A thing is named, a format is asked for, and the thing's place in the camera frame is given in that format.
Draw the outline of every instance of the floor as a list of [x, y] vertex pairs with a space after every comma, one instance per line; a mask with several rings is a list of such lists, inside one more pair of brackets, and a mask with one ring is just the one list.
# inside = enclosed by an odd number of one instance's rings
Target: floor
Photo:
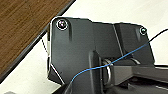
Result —
[[0, 77], [70, 0], [0, 0]]
[[[167, 0], [78, 0], [63, 16], [96, 22], [135, 23], [148, 29], [149, 39], [168, 28]], [[168, 33], [151, 42], [156, 65], [168, 65]], [[60, 85], [47, 79], [47, 54], [42, 42], [0, 85], [0, 94], [51, 94]]]

